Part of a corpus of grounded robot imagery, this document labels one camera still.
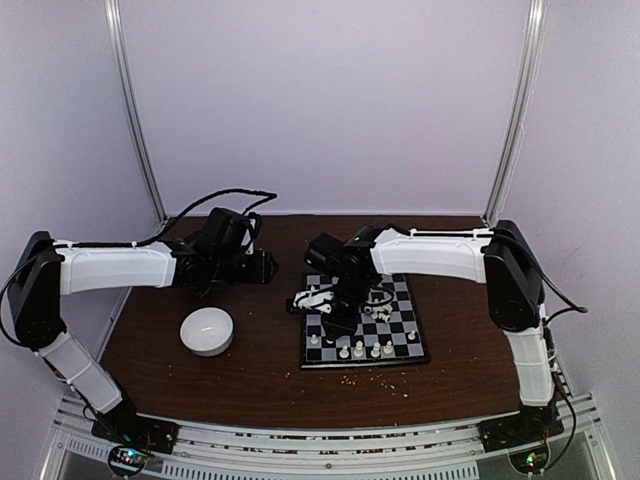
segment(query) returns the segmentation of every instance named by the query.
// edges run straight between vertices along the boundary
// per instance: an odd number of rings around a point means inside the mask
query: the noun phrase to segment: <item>wooden table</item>
[[[174,233],[184,236],[203,221],[186,219]],[[411,277],[429,365],[300,370],[300,319],[284,304],[308,271],[308,242],[321,232],[347,239],[390,221],[421,229],[480,225],[476,217],[266,217],[257,246],[280,263],[271,285],[225,287],[200,299],[185,290],[136,288],[102,364],[143,413],[227,425],[377,427],[516,410],[507,340],[488,317],[485,287],[465,280]],[[197,357],[180,341],[184,318],[205,306],[234,319],[235,338],[219,357]]]

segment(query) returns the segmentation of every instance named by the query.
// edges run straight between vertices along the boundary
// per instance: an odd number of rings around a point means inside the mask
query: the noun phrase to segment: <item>white panel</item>
[[[527,1],[121,4],[169,213],[229,186],[277,213],[484,209]]]
[[[553,330],[574,393],[591,391],[638,477],[640,4],[549,2],[526,135],[502,218],[590,314]],[[549,313],[559,302],[549,302]]]
[[[0,0],[0,279],[29,236],[128,240],[154,218],[125,122],[100,0]],[[70,297],[63,316],[93,354],[118,291]],[[3,309],[5,323],[10,318]],[[0,478],[37,478],[62,389],[0,338]]]

